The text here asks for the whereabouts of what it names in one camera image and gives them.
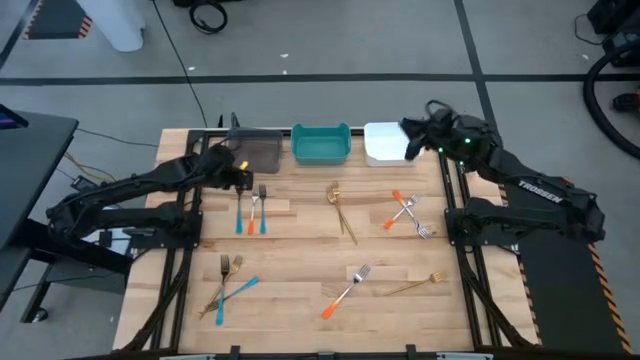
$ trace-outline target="fork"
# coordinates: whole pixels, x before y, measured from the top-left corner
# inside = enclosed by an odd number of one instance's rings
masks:
[[[343,221],[345,227],[347,228],[349,235],[351,235],[351,239],[356,245],[358,245],[358,239],[356,238],[356,234],[353,233],[353,230],[351,229],[351,225],[349,225],[349,222],[347,221],[347,219],[344,217],[344,214],[342,213],[342,209],[340,209],[340,204],[338,203],[338,195],[337,195],[339,193],[340,192],[336,191],[335,188],[333,188],[332,186],[328,186],[327,200],[329,200],[331,204],[336,206],[336,209],[338,209],[338,215],[340,216],[340,219]]]
[[[337,181],[334,181],[331,183],[331,185],[329,185],[329,188],[327,188],[327,191],[331,191],[336,195],[336,205],[340,206],[340,185],[338,184]],[[342,218],[342,216],[338,216],[338,218],[340,219],[340,232],[342,234],[344,234],[344,219]]]
[[[249,220],[249,235],[253,235],[253,219],[256,213],[256,202],[260,198],[260,194],[258,193],[258,189],[253,189],[253,193],[251,194],[251,220]]]
[[[395,198],[400,202],[400,204],[402,204],[402,207],[404,207],[403,210],[406,210],[409,216],[411,216],[411,219],[413,219],[413,223],[416,224],[416,231],[418,232],[418,235],[420,235],[420,237],[423,239],[428,239],[429,236],[431,235],[429,234],[429,230],[427,230],[426,227],[420,225],[416,217],[413,216],[411,209],[409,209],[407,205],[404,203],[404,199],[402,198],[402,195],[400,195],[400,192],[398,190],[393,190],[393,196],[395,196]]]
[[[406,208],[402,208],[402,210],[398,211],[398,213],[391,218],[390,220],[388,220],[386,223],[384,223],[384,228],[385,229],[390,229],[391,225],[393,225],[393,223],[396,222],[396,220],[398,219],[398,217],[400,217],[400,215],[402,215],[402,213],[407,209],[412,207],[413,205],[415,205],[418,200],[420,200],[420,197],[418,195],[411,195],[411,197],[409,198],[409,200],[407,200],[407,207]]]
[[[446,281],[446,280],[447,280],[447,274],[446,273],[435,272],[435,273],[431,274],[431,276],[429,276],[429,278],[427,280],[422,280],[422,281],[415,282],[413,284],[409,284],[409,285],[405,285],[405,286],[399,287],[399,288],[397,288],[395,290],[391,290],[389,292],[386,292],[386,293],[382,294],[382,296],[395,294],[397,292],[404,291],[404,290],[407,290],[407,289],[411,289],[413,287],[416,287],[416,286],[419,286],[419,285],[422,285],[422,284],[426,284],[428,282],[432,282],[432,283],[435,284],[435,283],[439,283],[441,281]]]
[[[242,234],[242,192],[244,189],[242,186],[236,186],[236,193],[238,193],[238,214],[236,215],[236,234]]]
[[[349,287],[342,293],[342,295],[340,295],[334,302],[332,302],[331,305],[329,305],[329,307],[326,308],[322,313],[322,317],[324,319],[328,319],[331,317],[331,314],[333,314],[333,312],[336,310],[342,299],[347,296],[347,293],[349,293],[349,291],[351,291],[351,289],[356,286],[356,284],[364,281],[364,278],[367,277],[367,274],[369,274],[370,270],[371,267],[366,264],[360,268],[360,271],[358,271],[358,273],[353,276],[353,282],[351,283],[351,285],[349,285]]]
[[[260,233],[267,233],[267,223],[264,215],[264,200],[267,198],[267,185],[260,184],[259,186],[260,200],[262,201],[262,211],[260,212]]]
[[[233,263],[231,263],[231,271],[229,271],[229,274],[227,275],[227,279],[226,280],[229,280],[231,275],[234,275],[234,274],[238,273],[238,271],[240,271],[240,267],[242,266],[242,261],[243,260],[244,260],[244,258],[242,256],[236,255],[235,259],[233,259]],[[218,306],[215,303],[215,300],[218,297],[218,294],[220,294],[220,288],[221,287],[222,287],[222,285],[218,286],[218,289],[216,289],[216,292],[213,293],[213,296],[211,296],[211,299],[209,299],[209,302],[207,303],[207,306],[205,306],[204,310],[202,310],[202,312],[200,313],[200,320],[202,320],[202,318],[208,312],[216,310],[218,308]]]
[[[222,274],[222,283],[220,284],[220,300],[218,301],[218,316],[216,317],[216,325],[222,325],[224,322],[224,284],[227,282],[229,275],[229,255],[222,255],[220,262],[220,273]]]

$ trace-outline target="wooden tabletop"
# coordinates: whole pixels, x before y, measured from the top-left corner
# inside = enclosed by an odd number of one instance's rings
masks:
[[[184,154],[187,132],[163,131],[157,164]],[[496,185],[475,174],[467,177],[472,196],[500,203]],[[341,234],[336,209],[326,199],[325,188],[332,181],[340,184],[343,211],[358,237],[357,246],[347,232]],[[191,266],[181,353],[228,353],[232,345],[240,345],[244,353],[400,352],[406,344],[415,344],[418,351],[472,349],[456,255],[444,224],[446,199],[435,152],[425,153],[413,167],[373,168],[365,163],[363,139],[354,137],[345,165],[301,167],[286,140],[280,172],[256,174],[258,183],[266,184],[268,190],[265,235],[246,235],[250,196],[243,196],[242,202],[245,234],[237,235],[236,193],[204,190],[202,240]],[[457,184],[454,187],[458,194]],[[400,208],[391,194],[393,189],[405,197],[421,196],[414,214],[433,238],[419,238],[404,215],[390,230],[383,228]],[[173,194],[152,194],[147,206],[174,199]],[[521,334],[535,343],[515,256],[495,247],[483,250],[495,302]],[[165,250],[149,251],[134,264],[114,348],[128,343],[155,307],[165,254]],[[216,326],[215,313],[199,321],[198,312],[220,283],[221,254],[245,259],[228,282],[227,292],[254,276],[260,283],[226,302],[224,325]],[[324,320],[322,311],[364,264],[371,265],[369,276]],[[434,272],[446,272],[449,280],[379,296]],[[484,311],[481,305],[478,308],[488,343]],[[168,345],[172,318],[170,308],[163,345]]]

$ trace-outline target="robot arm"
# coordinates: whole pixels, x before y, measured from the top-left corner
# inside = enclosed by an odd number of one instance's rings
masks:
[[[202,155],[179,157],[148,173],[71,194],[47,210],[49,230],[56,239],[72,240],[97,229],[180,225],[184,222],[184,210],[175,202],[164,203],[156,209],[104,210],[104,207],[156,191],[188,191],[197,186],[225,190],[238,186],[250,190],[253,174],[233,167],[233,161],[231,151],[217,144]]]
[[[433,104],[441,105],[435,113]],[[480,177],[498,184],[512,184],[557,205],[558,212],[491,209],[491,204],[473,201],[465,216],[476,223],[528,226],[553,229],[571,238],[595,242],[604,238],[604,214],[598,208],[596,195],[576,188],[562,177],[551,177],[524,166],[518,158],[502,147],[502,139],[485,121],[456,114],[438,101],[427,103],[428,120],[403,119],[400,127],[409,137],[405,158],[413,160],[422,147],[444,153],[447,158],[464,165],[467,171],[477,171]],[[500,216],[488,216],[500,213]]]

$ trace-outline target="teal container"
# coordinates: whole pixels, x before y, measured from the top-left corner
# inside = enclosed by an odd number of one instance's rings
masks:
[[[300,165],[340,165],[351,152],[351,130],[341,123],[337,127],[305,127],[291,130],[291,151]]]

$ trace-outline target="concrete floor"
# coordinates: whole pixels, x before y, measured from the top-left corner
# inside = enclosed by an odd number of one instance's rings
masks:
[[[0,12],[0,49],[28,0],[5,0]],[[76,78],[182,76],[152,4],[136,0],[145,20],[145,46],[117,53],[94,26],[84,40],[18,40],[0,68],[6,79],[64,78],[69,85],[0,86],[10,108],[68,116],[80,126],[116,137],[157,142],[161,129],[201,127],[187,85],[72,85]],[[584,74],[602,50],[576,40],[573,18],[593,0],[464,0],[480,66],[485,74]],[[217,36],[196,32],[187,12],[158,0],[167,27],[193,76],[430,73],[471,74],[470,61],[450,0],[247,0],[225,4],[230,22]],[[581,23],[581,32],[593,36]],[[607,69],[607,72],[619,71]],[[634,83],[602,83],[602,103]],[[637,273],[640,223],[635,176],[640,163],[615,148],[595,127],[581,99],[581,83],[493,82],[489,98],[505,146],[537,170],[566,175],[599,194],[607,214],[607,239],[597,245],[632,345],[640,346]],[[476,85],[469,81],[349,81],[199,83],[209,124],[235,111],[243,125],[291,126],[297,122],[364,125],[422,116],[424,103],[439,99],[460,112],[482,116]],[[631,139],[640,132],[633,116],[612,114]],[[86,164],[126,176],[151,169],[155,151],[78,133],[70,152]],[[77,171],[63,161],[60,169]],[[55,173],[32,217],[70,189]],[[33,262],[20,285],[39,280]],[[44,306],[51,318],[18,324],[29,290],[16,292],[0,313],[0,347],[11,359],[66,358],[111,349],[121,296],[53,285]]]

